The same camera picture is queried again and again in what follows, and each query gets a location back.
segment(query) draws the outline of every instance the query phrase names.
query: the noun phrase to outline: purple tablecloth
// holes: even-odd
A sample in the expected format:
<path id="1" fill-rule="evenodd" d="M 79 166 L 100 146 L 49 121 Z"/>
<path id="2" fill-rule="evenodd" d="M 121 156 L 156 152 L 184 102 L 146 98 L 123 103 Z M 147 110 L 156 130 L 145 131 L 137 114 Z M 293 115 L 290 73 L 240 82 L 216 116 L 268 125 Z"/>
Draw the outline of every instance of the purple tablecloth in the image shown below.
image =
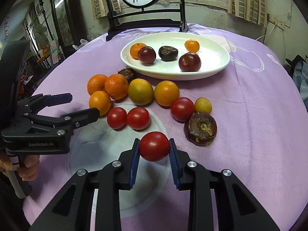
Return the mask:
<path id="1" fill-rule="evenodd" d="M 73 101 L 45 108 L 40 114 L 60 116 L 88 108 L 88 79 L 95 74 L 116 73 L 125 67 L 120 51 L 127 43 L 162 31 L 176 30 L 129 30 L 109 42 L 103 35 L 84 46 L 58 66 L 35 92 L 70 92 Z M 293 225 L 308 202 L 308 114 L 297 88 L 276 55 L 262 43 L 196 24 L 190 24 L 188 32 L 219 42 L 231 56 L 227 68 L 214 76 L 176 81 L 182 97 L 195 101 L 202 96 L 211 100 L 211 115 L 218 126 L 214 142 L 209 147 L 198 147 L 187 141 L 183 124 L 173 120 L 170 110 L 156 102 L 147 107 L 151 127 L 144 132 L 129 127 L 114 131 L 106 125 L 105 118 L 100 119 L 75 131 L 70 154 L 41 157 L 38 178 L 32 183 L 33 193 L 24 202 L 30 223 L 77 169 L 100 169 L 116 160 L 121 151 L 130 149 L 135 137 L 159 130 L 174 138 L 179 149 L 187 151 L 192 160 L 207 169 L 231 169 L 281 231 Z M 140 77 L 153 86 L 160 82 Z M 114 106 L 126 110 L 134 107 L 129 98 Z M 120 197 L 123 231 L 187 230 L 189 193 L 176 190 L 167 159 L 160 163 L 141 159 L 136 185 Z"/>

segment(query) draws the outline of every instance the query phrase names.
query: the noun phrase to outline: blue cloth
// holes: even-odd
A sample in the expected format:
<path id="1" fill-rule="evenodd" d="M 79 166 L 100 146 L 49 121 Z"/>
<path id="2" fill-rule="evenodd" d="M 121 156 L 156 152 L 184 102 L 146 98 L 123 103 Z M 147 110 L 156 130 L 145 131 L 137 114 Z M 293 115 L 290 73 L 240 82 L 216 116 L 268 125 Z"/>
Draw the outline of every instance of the blue cloth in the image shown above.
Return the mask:
<path id="1" fill-rule="evenodd" d="M 303 99 L 303 102 L 308 110 L 308 64 L 304 61 L 299 61 L 295 66 L 293 81 Z"/>

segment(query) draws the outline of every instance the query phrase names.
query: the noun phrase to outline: green-yellow fruit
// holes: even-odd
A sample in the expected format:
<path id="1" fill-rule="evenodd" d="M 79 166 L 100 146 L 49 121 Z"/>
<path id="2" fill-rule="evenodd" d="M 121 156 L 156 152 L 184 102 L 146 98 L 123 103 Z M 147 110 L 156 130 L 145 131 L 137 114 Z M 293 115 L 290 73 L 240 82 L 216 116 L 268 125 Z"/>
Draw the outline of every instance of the green-yellow fruit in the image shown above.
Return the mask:
<path id="1" fill-rule="evenodd" d="M 130 83 L 128 96 L 134 104 L 146 105 L 153 100 L 154 90 L 148 81 L 137 78 Z"/>
<path id="2" fill-rule="evenodd" d="M 195 111 L 210 114 L 212 111 L 211 102 L 204 97 L 198 98 L 195 102 Z"/>

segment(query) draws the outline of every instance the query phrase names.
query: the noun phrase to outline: wall socket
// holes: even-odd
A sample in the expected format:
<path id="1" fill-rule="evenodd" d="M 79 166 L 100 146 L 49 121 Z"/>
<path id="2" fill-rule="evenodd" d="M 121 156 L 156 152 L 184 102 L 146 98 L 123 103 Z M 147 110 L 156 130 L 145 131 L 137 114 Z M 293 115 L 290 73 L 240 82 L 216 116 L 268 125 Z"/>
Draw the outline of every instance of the wall socket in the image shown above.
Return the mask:
<path id="1" fill-rule="evenodd" d="M 276 25 L 277 27 L 281 28 L 282 30 L 285 29 L 285 22 L 282 19 L 269 15 L 269 21 L 274 25 Z"/>

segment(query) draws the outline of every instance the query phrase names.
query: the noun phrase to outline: human hand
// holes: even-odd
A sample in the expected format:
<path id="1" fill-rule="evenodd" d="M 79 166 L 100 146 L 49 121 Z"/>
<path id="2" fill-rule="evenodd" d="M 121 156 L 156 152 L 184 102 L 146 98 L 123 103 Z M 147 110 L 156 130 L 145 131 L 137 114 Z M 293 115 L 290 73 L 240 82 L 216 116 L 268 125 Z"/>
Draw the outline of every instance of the human hand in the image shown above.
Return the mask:
<path id="1" fill-rule="evenodd" d="M 33 181 L 39 172 L 39 155 L 25 157 L 24 166 L 18 169 L 18 174 L 24 181 Z M 12 162 L 4 151 L 0 151 L 0 171 L 6 175 L 5 170 L 12 170 Z"/>

